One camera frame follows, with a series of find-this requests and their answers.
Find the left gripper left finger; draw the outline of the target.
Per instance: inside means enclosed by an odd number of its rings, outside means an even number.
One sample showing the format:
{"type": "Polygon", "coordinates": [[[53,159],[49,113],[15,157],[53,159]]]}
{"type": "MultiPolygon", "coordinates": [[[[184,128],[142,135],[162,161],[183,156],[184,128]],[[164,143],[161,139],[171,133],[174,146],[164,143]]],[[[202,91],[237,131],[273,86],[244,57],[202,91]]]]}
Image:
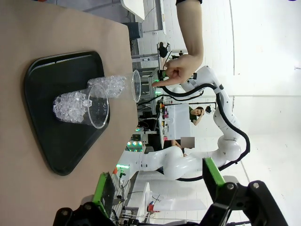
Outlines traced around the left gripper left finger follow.
{"type": "Polygon", "coordinates": [[[112,209],[115,186],[109,173],[102,173],[94,194],[84,197],[73,210],[60,208],[53,222],[55,226],[117,226],[119,218],[112,209]]]}

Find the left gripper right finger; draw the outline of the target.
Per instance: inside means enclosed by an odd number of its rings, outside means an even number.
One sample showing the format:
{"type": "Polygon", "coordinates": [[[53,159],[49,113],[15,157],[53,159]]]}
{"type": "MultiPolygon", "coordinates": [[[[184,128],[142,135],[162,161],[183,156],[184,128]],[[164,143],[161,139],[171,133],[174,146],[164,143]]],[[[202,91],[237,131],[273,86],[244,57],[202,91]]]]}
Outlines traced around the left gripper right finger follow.
{"type": "Polygon", "coordinates": [[[234,210],[243,211],[253,226],[288,225],[264,182],[226,182],[211,157],[202,160],[202,176],[213,204],[199,226],[225,226],[234,210]]]}

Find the person's right hand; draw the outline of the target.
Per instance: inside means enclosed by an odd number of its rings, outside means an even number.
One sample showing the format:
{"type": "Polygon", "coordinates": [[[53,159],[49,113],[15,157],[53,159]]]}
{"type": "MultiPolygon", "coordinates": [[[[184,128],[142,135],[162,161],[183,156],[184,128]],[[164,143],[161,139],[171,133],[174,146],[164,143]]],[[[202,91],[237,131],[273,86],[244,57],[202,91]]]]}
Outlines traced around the person's right hand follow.
{"type": "Polygon", "coordinates": [[[167,80],[154,82],[152,87],[163,87],[184,83],[202,64],[203,54],[182,55],[165,63],[167,80]]]}

